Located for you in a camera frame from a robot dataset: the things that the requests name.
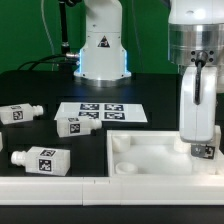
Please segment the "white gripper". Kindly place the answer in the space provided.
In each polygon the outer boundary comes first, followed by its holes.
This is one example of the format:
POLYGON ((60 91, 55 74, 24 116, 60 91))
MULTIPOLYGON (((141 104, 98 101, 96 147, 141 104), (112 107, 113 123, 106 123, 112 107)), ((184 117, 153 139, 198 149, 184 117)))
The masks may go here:
MULTIPOLYGON (((209 143, 214 136, 217 68, 204 67, 201 71, 200 103, 195 103, 196 68, 188 67, 182 79, 180 98, 180 137, 184 142, 209 143)), ((191 155, 203 158, 205 146, 191 145, 191 155)))

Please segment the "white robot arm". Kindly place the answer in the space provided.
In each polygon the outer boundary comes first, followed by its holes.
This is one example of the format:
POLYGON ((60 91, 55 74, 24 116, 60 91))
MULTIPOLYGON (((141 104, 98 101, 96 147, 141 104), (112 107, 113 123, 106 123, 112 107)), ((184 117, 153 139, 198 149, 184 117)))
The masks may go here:
MULTIPOLYGON (((224 0, 166 0, 168 58, 179 66, 179 134, 191 155, 212 159, 219 146, 216 95, 224 92, 224 0)), ((122 6, 118 0, 84 0, 86 42, 75 79, 114 86, 131 78, 121 44, 122 6)))

